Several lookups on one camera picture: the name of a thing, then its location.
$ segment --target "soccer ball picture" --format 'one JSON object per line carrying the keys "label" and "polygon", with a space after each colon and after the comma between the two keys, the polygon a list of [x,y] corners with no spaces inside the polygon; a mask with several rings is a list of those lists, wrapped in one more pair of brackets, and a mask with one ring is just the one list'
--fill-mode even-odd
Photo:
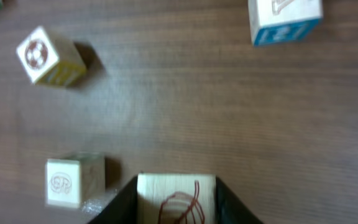
{"label": "soccer ball picture", "polygon": [[42,40],[31,40],[25,49],[25,61],[32,69],[41,69],[48,59],[48,48]]}

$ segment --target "block with red drawing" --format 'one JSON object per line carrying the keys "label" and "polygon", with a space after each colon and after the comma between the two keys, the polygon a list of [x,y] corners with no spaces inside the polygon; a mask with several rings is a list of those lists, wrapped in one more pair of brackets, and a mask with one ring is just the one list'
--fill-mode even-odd
{"label": "block with red drawing", "polygon": [[216,176],[139,174],[138,224],[215,222]]}

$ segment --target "blue block face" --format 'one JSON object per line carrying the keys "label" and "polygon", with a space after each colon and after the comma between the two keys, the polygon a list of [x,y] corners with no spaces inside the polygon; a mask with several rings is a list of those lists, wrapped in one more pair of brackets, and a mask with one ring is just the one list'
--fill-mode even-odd
{"label": "blue block face", "polygon": [[320,19],[296,22],[259,30],[255,39],[255,46],[276,44],[303,39],[318,23]]}

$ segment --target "brown wooden surface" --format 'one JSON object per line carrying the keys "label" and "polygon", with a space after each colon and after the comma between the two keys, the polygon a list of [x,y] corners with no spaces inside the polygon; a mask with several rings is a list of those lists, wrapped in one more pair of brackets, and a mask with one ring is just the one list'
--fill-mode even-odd
{"label": "brown wooden surface", "polygon": [[[82,150],[109,154],[113,187],[212,173],[266,223],[358,223],[358,1],[324,13],[253,48],[246,0],[6,0],[0,223],[88,221],[44,208],[45,160]],[[40,24],[98,55],[75,89],[30,85],[15,48]]]}

